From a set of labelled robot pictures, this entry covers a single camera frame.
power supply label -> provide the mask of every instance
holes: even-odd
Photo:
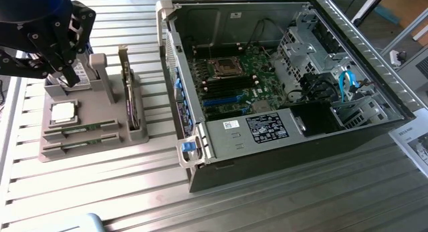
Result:
[[[270,113],[246,119],[255,143],[264,143],[289,137],[278,113]]]

paper document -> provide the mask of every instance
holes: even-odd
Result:
[[[389,132],[389,135],[428,176],[428,110],[418,109],[414,115],[416,119]]]

robotic arm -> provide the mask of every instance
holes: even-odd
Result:
[[[87,49],[95,16],[70,0],[0,0],[0,46],[32,54],[14,58],[0,48],[0,74],[62,75],[72,87],[80,81],[72,64]]]

motherboard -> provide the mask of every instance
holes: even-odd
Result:
[[[275,110],[284,101],[268,55],[247,46],[238,56],[190,59],[198,100],[207,121]]]

slotted metal surface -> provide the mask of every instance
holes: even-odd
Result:
[[[25,231],[88,212],[100,216],[108,231],[428,227],[428,180],[387,136],[333,158],[188,193],[156,48],[156,0],[80,1],[97,12],[91,44],[93,52],[107,54],[109,74],[120,72],[116,45],[129,45],[151,140],[40,163],[42,84],[22,79],[2,180],[1,231]]]

